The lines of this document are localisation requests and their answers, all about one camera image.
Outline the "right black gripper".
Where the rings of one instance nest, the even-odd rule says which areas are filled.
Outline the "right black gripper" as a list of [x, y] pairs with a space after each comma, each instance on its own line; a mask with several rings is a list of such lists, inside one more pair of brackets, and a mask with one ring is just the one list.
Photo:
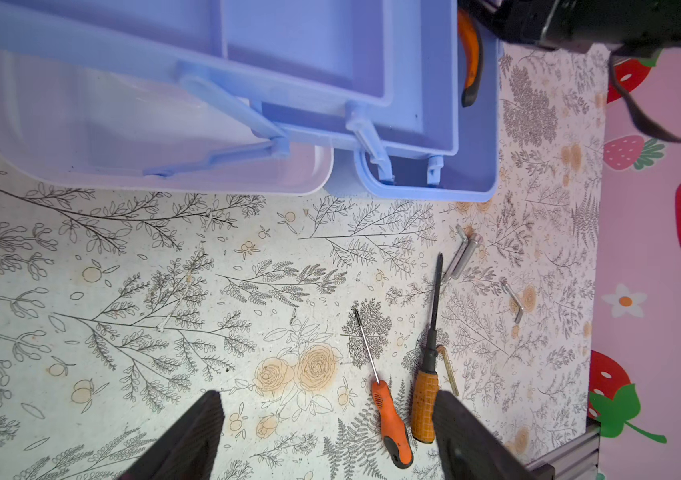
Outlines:
[[462, 1], [460, 8], [508, 44], [625, 57], [681, 48], [681, 0]]

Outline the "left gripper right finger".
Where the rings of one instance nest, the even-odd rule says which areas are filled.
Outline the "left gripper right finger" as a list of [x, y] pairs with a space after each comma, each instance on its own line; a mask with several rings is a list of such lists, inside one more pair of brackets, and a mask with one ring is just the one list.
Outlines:
[[446, 479], [535, 479], [451, 392], [437, 394], [433, 423]]

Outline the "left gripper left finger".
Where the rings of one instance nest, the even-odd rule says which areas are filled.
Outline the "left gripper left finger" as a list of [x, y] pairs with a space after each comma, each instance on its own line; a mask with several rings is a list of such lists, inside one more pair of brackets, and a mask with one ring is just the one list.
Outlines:
[[210, 479], [223, 429], [222, 398], [208, 390], [118, 479]]

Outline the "orange handled small screwdriver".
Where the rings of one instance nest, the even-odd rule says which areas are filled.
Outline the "orange handled small screwdriver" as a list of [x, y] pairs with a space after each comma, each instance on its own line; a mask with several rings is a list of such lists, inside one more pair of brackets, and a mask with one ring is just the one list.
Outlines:
[[392, 462], [398, 468], [408, 469], [413, 464], [414, 454], [405, 422], [396, 410], [388, 383], [380, 378], [360, 312], [354, 307], [353, 313], [374, 375], [371, 383], [371, 395], [380, 415], [380, 432], [384, 446]]

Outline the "orange black long-nose pliers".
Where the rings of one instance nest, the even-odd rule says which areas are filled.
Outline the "orange black long-nose pliers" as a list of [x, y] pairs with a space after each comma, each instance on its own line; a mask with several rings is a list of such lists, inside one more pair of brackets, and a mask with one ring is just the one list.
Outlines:
[[464, 108], [477, 101], [484, 67], [484, 47], [472, 17], [462, 8], [458, 10], [458, 34], [466, 58], [466, 78], [461, 95]]

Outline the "blue white plastic toolbox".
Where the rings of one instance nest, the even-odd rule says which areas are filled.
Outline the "blue white plastic toolbox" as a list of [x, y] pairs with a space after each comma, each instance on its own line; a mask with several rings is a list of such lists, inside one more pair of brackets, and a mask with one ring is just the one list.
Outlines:
[[0, 154], [46, 182], [484, 202], [479, 97], [452, 1], [0, 1]]

